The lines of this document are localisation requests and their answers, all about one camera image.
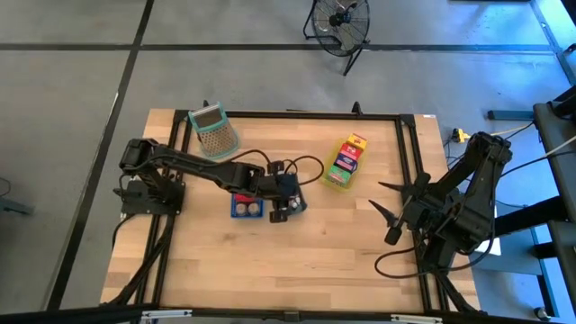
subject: yellow block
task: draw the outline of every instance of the yellow block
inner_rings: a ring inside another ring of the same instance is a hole
[[[347,140],[348,144],[353,145],[361,150],[366,149],[366,145],[368,145],[368,140],[363,137],[358,136],[357,134],[352,133]]]

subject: electric fan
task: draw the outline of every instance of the electric fan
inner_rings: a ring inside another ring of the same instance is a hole
[[[306,34],[312,19],[314,36]],[[306,40],[314,38],[328,53],[350,57],[344,76],[360,56],[370,28],[370,5],[367,0],[314,0],[302,32]]]

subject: wooden table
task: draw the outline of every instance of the wooden table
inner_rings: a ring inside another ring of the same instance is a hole
[[[153,109],[144,138],[167,143],[173,110]],[[402,184],[398,141],[391,121],[337,121],[305,119],[231,118],[241,138],[240,151],[262,149],[272,160],[310,154],[324,159],[337,139],[357,132],[369,140],[367,156],[354,187],[339,193],[320,181],[302,190],[309,205],[286,223],[235,220],[230,217],[230,194],[215,184],[185,175],[186,193],[175,221],[161,305],[166,307],[422,312],[417,278],[391,280],[374,271],[382,253],[411,248],[404,231],[397,246],[383,242],[384,218],[368,202],[373,199],[393,212],[401,197],[377,182]],[[418,142],[426,172],[437,180],[446,161],[436,117],[416,116]],[[410,141],[408,130],[405,139]],[[190,152],[201,155],[193,134]],[[413,156],[409,160],[414,178]],[[264,165],[258,155],[241,161]],[[315,176],[318,165],[298,164],[301,181]],[[119,231],[103,288],[102,302],[115,297],[140,266],[151,217],[136,216]],[[457,256],[454,265],[468,259]],[[413,274],[415,256],[408,253],[381,262],[391,274]],[[148,287],[153,285],[153,275]],[[478,307],[472,272],[450,274],[466,300]],[[428,278],[437,309],[434,280]],[[145,301],[151,299],[148,289]]]

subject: gray floor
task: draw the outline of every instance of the gray floor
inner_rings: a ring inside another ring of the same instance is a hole
[[[576,40],[559,0],[538,3],[561,44]],[[130,43],[144,4],[5,0],[0,42]],[[144,42],[302,43],[309,9],[304,0],[157,0]],[[547,43],[529,4],[373,0],[371,13],[373,44]],[[0,176],[13,183],[8,197],[35,207],[30,217],[0,214],[0,313],[41,307],[127,54],[0,51]],[[471,134],[517,127],[523,123],[486,121],[485,113],[528,110],[569,87],[552,53],[366,52],[346,78],[343,64],[321,51],[141,52],[63,306],[99,301],[120,208],[112,193],[117,162],[150,108],[196,108],[207,99],[231,110],[347,112],[359,101],[367,112],[433,113],[447,137],[454,127]],[[451,145],[453,156],[463,150]],[[541,155],[537,132],[516,136],[513,150],[512,166]],[[523,181],[522,172],[541,181]],[[498,188],[507,203],[555,194],[546,163],[507,176]],[[542,305],[527,298],[537,289],[532,276],[478,270],[474,278],[490,313],[533,318],[532,308]],[[562,306],[562,321],[574,320],[569,307]]]

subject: green block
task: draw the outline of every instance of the green block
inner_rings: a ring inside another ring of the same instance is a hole
[[[328,171],[328,180],[337,185],[345,186],[350,180],[350,176],[352,176],[350,173],[337,166],[331,166]]]

